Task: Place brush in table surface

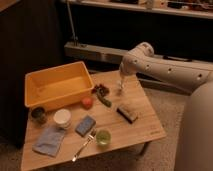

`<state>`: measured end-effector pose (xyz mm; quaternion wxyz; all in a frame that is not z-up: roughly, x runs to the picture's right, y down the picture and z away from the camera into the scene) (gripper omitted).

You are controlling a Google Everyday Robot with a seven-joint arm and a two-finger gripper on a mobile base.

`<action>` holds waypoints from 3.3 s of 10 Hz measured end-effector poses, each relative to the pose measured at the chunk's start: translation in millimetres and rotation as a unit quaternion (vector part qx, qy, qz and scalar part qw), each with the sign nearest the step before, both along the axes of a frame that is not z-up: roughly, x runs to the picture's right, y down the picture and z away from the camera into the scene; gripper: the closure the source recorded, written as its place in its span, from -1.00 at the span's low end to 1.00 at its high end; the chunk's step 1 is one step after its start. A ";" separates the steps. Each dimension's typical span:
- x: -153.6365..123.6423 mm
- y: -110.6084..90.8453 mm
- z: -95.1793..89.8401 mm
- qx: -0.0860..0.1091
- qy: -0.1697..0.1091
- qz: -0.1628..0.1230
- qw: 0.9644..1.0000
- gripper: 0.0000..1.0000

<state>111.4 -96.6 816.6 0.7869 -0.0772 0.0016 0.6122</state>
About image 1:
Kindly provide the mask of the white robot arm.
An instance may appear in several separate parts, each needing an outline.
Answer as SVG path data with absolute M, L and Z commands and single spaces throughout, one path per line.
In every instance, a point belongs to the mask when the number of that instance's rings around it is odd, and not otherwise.
M 190 94 L 180 124 L 174 171 L 213 171 L 213 64 L 164 60 L 142 42 L 125 53 L 121 77 L 142 73 Z

